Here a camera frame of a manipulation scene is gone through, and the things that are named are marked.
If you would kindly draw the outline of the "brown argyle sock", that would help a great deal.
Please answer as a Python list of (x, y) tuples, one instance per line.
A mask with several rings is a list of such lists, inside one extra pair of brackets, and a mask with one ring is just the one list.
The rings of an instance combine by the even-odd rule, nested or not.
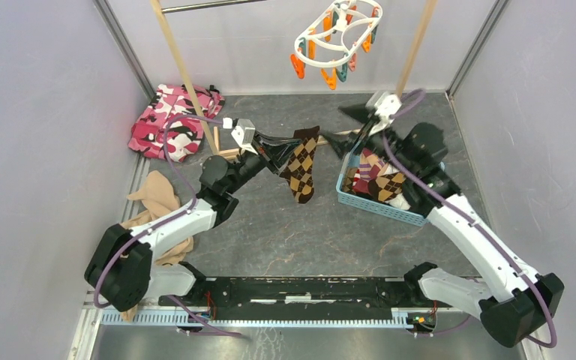
[(380, 175), (368, 182), (367, 190), (373, 200), (387, 203), (402, 194), (405, 180), (401, 172)]
[(314, 195), (312, 175), (319, 132), (319, 126), (293, 132), (293, 137), (300, 140), (300, 144), (292, 151), (285, 168), (279, 174), (286, 180), (295, 201), (299, 204), (307, 203)]

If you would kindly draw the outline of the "white plastic clip hanger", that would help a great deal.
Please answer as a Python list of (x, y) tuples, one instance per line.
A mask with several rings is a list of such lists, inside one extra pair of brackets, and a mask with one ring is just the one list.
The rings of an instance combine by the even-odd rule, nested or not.
[(359, 53), (369, 53), (384, 10), (377, 1), (332, 1), (293, 42), (290, 64), (298, 79), (312, 68), (331, 90), (356, 70)]

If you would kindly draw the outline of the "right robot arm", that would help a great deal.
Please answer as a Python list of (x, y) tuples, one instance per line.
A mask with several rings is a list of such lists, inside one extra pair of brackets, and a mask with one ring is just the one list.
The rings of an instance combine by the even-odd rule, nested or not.
[(326, 132), (324, 138), (338, 156), (367, 149), (404, 175), (403, 195), (414, 212), (444, 233), (481, 275), (481, 282), (449, 274), (424, 262), (408, 271), (403, 297), (413, 306), (442, 302), (475, 317), (504, 347), (534, 341), (547, 327), (557, 345), (554, 315), (563, 291), (556, 274), (541, 274), (514, 253), (480, 218), (467, 197), (441, 167), (447, 154), (443, 132), (422, 122), (406, 136), (393, 128), (397, 115), (390, 106), (356, 104), (341, 112), (360, 124), (345, 135)]

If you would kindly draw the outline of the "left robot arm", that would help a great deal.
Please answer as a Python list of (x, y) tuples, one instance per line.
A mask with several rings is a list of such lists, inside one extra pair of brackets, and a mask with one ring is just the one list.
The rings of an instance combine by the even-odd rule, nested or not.
[(205, 160), (199, 177), (201, 188), (183, 207), (136, 229), (114, 224), (104, 232), (85, 270), (85, 281), (94, 287), (95, 305), (128, 311), (144, 298), (177, 295), (186, 305), (198, 305), (206, 295), (205, 284), (185, 265), (156, 265), (156, 260), (178, 243), (226, 221), (239, 201), (233, 194), (264, 169), (281, 172), (299, 138), (279, 138), (256, 133), (252, 148), (235, 160), (213, 155)]

